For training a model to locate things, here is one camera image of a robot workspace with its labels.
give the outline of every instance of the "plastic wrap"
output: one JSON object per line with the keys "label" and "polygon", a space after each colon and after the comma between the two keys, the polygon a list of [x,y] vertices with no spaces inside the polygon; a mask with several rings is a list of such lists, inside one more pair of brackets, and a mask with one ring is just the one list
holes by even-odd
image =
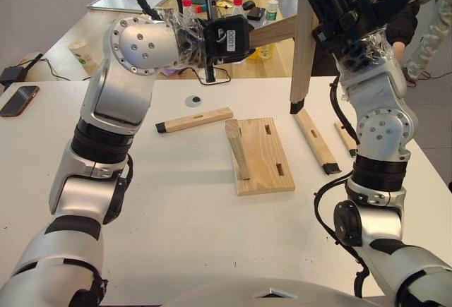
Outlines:
{"label": "plastic wrap", "polygon": [[352,44],[344,56],[336,59],[341,78],[354,78],[382,64],[398,66],[392,46],[386,40],[385,31],[385,28],[380,28],[369,33]]}
{"label": "plastic wrap", "polygon": [[206,48],[203,26],[198,19],[184,17],[170,8],[158,8],[157,12],[174,31],[179,49],[177,66],[204,67],[206,65]]}

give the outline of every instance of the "white table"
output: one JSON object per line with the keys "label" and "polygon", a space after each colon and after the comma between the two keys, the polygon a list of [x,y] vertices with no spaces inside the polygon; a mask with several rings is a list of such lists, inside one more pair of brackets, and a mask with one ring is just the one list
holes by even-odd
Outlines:
{"label": "white table", "polygon": [[[353,159],[333,127],[331,80],[313,78],[306,104],[345,174]],[[50,219],[49,190],[87,82],[38,85],[40,93],[22,115],[0,119],[0,284]],[[18,86],[0,97],[0,106]],[[327,237],[313,211],[313,192],[334,176],[324,175],[289,115],[289,89],[288,78],[236,79],[210,87],[195,80],[155,83],[150,111],[131,148],[134,178],[122,213],[103,229],[103,275],[109,280],[103,304],[164,303],[200,284],[231,277],[301,279],[352,294],[360,266]],[[189,95],[200,96],[202,105],[187,107]],[[354,121],[350,105],[342,105]],[[223,121],[167,134],[154,127],[224,106],[237,119],[274,117],[297,186],[294,193],[237,197]],[[417,143],[408,147],[404,241],[451,263],[452,195]],[[321,212],[330,225],[335,204],[344,198],[343,188],[325,196]],[[370,278],[364,293],[381,291]]]}

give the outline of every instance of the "gray wall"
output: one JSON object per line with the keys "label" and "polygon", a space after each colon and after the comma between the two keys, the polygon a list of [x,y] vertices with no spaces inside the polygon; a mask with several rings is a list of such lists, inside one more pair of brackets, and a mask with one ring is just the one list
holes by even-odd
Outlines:
{"label": "gray wall", "polygon": [[0,71],[29,52],[45,53],[92,0],[0,0]]}

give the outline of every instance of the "label sticker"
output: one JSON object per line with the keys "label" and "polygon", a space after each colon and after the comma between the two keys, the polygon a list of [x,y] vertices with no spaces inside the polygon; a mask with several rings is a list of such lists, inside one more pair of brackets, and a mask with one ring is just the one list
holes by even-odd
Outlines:
{"label": "label sticker", "polygon": [[226,31],[226,51],[235,52],[235,30]]}

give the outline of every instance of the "black power adapter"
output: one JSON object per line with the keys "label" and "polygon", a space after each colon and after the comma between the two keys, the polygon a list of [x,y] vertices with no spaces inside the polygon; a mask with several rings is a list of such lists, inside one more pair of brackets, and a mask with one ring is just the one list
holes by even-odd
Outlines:
{"label": "black power adapter", "polygon": [[38,61],[41,59],[42,54],[38,54],[36,56],[36,59],[33,59],[28,64],[23,63],[26,65],[24,66],[10,66],[6,67],[0,76],[0,83],[6,88],[8,88],[11,83],[21,83],[25,80],[25,77],[27,76],[28,71],[30,68],[32,68]]}

